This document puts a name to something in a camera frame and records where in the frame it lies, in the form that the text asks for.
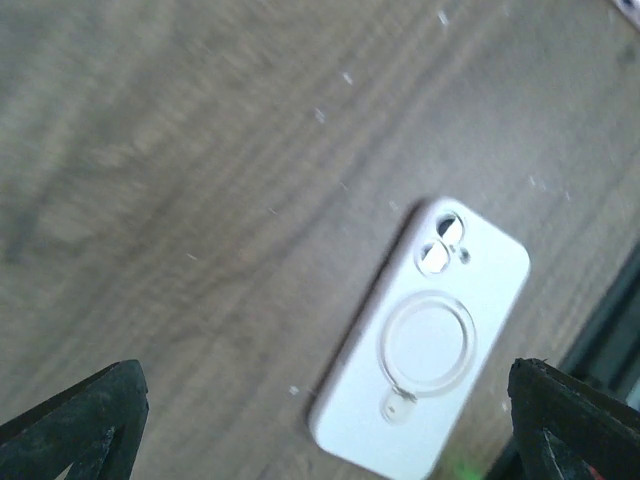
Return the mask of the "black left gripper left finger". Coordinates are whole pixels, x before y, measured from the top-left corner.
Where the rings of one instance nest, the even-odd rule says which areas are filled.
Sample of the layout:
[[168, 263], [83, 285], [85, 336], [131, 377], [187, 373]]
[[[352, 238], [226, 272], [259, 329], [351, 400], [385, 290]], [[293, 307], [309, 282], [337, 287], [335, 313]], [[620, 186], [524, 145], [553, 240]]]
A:
[[149, 413], [137, 360], [113, 363], [1, 426], [3, 479], [128, 479]]

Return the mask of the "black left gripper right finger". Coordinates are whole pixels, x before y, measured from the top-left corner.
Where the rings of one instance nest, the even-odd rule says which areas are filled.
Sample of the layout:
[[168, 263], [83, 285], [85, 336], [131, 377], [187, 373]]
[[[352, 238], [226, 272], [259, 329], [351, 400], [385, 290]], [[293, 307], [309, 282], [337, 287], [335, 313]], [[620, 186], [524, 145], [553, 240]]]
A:
[[639, 413], [538, 359], [508, 382], [513, 436], [528, 479], [637, 479]]

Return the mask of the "white phone case with ring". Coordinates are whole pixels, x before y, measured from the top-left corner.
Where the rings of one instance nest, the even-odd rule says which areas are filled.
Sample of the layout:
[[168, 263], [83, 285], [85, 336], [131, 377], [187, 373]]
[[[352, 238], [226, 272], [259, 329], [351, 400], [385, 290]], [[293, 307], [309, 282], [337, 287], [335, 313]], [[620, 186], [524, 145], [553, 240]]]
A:
[[310, 409], [316, 444], [388, 479], [428, 477], [530, 264], [463, 203], [420, 204]]

